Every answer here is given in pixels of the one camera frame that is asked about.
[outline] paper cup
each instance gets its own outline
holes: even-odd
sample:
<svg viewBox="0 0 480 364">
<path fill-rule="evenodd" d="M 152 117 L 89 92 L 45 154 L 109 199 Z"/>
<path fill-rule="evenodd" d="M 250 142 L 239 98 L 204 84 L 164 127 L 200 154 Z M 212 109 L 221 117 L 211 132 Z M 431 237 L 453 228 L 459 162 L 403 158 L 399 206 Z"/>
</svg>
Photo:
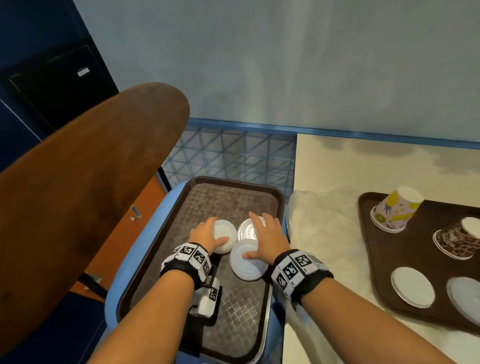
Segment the paper cup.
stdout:
<svg viewBox="0 0 480 364">
<path fill-rule="evenodd" d="M 451 258 L 466 260 L 480 250 L 480 219 L 463 218 L 452 226 L 433 233 L 433 242 Z"/>
<path fill-rule="evenodd" d="M 370 211 L 370 218 L 384 231 L 401 232 L 422 202 L 423 197 L 418 191 L 400 187 Z"/>
</svg>

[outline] patterned paper cup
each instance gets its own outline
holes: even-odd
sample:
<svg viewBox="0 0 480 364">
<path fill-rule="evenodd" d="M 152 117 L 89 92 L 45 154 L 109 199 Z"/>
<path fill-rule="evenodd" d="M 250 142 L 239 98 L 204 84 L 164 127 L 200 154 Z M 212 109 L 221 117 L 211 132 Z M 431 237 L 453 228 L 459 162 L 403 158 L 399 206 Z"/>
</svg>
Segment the patterned paper cup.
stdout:
<svg viewBox="0 0 480 364">
<path fill-rule="evenodd" d="M 438 249 L 448 256 L 466 260 L 480 250 L 480 219 L 463 218 L 452 226 L 433 233 Z"/>
<path fill-rule="evenodd" d="M 400 187 L 370 211 L 370 218 L 386 232 L 401 232 L 422 202 L 423 197 L 418 191 Z"/>
</svg>

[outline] blue wall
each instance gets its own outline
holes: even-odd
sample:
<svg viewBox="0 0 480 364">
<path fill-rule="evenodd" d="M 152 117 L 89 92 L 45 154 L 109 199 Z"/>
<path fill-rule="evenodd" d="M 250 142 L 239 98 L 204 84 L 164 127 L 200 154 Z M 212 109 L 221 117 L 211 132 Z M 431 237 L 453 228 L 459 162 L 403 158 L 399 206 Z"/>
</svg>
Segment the blue wall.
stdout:
<svg viewBox="0 0 480 364">
<path fill-rule="evenodd" d="M 0 71 L 55 47 L 90 37 L 71 0 L 0 0 Z M 0 171 L 45 133 L 0 85 Z"/>
</svg>

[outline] wristband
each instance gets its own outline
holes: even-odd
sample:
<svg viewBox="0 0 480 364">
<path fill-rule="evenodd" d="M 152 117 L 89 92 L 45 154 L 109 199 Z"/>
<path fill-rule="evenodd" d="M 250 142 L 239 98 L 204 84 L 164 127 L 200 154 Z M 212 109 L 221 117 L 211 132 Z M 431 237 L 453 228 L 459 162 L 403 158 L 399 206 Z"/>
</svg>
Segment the wristband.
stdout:
<svg viewBox="0 0 480 364">
<path fill-rule="evenodd" d="M 187 273 L 195 284 L 195 290 L 205 287 L 205 280 L 212 264 L 208 252 L 197 243 L 177 246 L 163 261 L 160 276 L 177 269 Z"/>
<path fill-rule="evenodd" d="M 286 298 L 301 305 L 302 296 L 311 292 L 323 279 L 333 274 L 311 253 L 298 249 L 280 254 L 273 264 L 272 281 Z"/>
</svg>

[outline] tray mat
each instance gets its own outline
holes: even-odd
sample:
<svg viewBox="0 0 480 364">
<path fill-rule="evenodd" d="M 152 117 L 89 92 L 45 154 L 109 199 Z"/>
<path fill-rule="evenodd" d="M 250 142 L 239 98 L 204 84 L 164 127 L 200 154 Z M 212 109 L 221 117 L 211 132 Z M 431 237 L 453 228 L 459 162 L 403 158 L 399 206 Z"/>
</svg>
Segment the tray mat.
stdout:
<svg viewBox="0 0 480 364">
<path fill-rule="evenodd" d="M 133 295 L 130 309 L 157 281 L 163 260 L 187 241 L 190 230 L 211 216 L 230 221 L 236 228 L 248 212 L 276 216 L 277 199 L 268 193 L 209 183 L 194 186 L 180 208 L 152 263 Z M 229 255 L 222 256 L 216 277 L 223 286 L 216 324 L 203 328 L 202 347 L 230 357 L 241 357 L 253 349 L 259 333 L 265 281 L 245 282 L 230 268 Z"/>
<path fill-rule="evenodd" d="M 463 317 L 453 306 L 446 284 L 453 277 L 471 277 L 480 281 L 480 254 L 469 260 L 457 260 L 442 253 L 432 235 L 460 219 L 480 218 L 480 208 L 426 200 L 398 234 L 385 232 L 370 219 L 370 211 L 387 195 L 367 192 L 359 197 L 359 218 L 367 246 L 372 284 L 377 296 L 392 311 L 422 321 L 480 334 L 480 327 Z M 422 272 L 435 290 L 435 301 L 426 309 L 404 302 L 394 291 L 392 272 L 397 267 L 412 267 Z"/>
</svg>

